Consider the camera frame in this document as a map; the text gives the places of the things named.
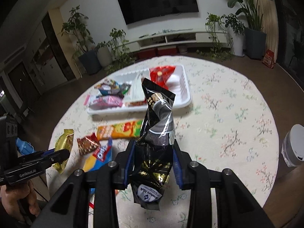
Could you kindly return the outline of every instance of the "white plastic tray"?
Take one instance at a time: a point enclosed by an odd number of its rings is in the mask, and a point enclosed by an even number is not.
[[[186,71],[183,65],[176,64],[175,71],[170,76],[167,81],[167,87],[169,91],[173,92],[175,96],[175,100],[173,103],[173,110],[178,108],[186,107],[191,103],[191,92],[189,88],[188,79],[186,76]],[[144,76],[150,75],[149,68],[141,69],[137,71],[131,71],[123,74],[119,74],[114,76],[112,79],[117,81],[119,84],[121,83],[131,83],[138,74],[143,73]],[[100,115],[100,114],[110,114],[110,113],[123,113],[123,112],[143,112],[146,111],[148,105],[141,106],[122,106],[122,107],[114,107],[107,108],[103,110],[93,110],[91,108],[87,108],[87,113],[89,115]]]

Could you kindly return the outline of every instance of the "pink snack package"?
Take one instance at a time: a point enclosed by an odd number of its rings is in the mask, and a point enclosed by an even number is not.
[[[122,99],[117,96],[88,95],[85,99],[84,105],[88,105],[94,110],[102,110],[112,107],[121,107],[123,102]]]

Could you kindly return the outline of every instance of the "gray plant pot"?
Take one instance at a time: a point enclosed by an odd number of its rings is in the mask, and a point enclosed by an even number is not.
[[[101,69],[101,65],[98,61],[95,50],[89,50],[88,52],[80,56],[78,59],[85,67],[89,75],[96,74]]]
[[[245,28],[246,55],[261,60],[266,47],[266,33]]]

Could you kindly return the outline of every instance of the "orange snack bar package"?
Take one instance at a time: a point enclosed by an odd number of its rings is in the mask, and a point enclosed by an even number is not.
[[[127,139],[139,137],[142,120],[122,122],[112,125],[99,126],[97,130],[98,140]]]

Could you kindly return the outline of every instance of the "floor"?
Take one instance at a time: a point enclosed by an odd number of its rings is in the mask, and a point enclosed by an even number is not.
[[[188,53],[187,56],[210,60],[196,53]],[[246,56],[215,62],[238,71],[254,82],[272,111],[280,145],[294,124],[304,124],[304,93],[279,65],[269,69],[260,61]],[[66,110],[88,87],[105,76],[102,70],[45,93],[33,107],[35,113],[28,115],[20,137],[31,142],[36,150],[46,150],[53,129]],[[280,154],[277,178],[264,205],[276,227],[287,224],[304,204],[303,176],[304,165],[296,169],[288,168]]]

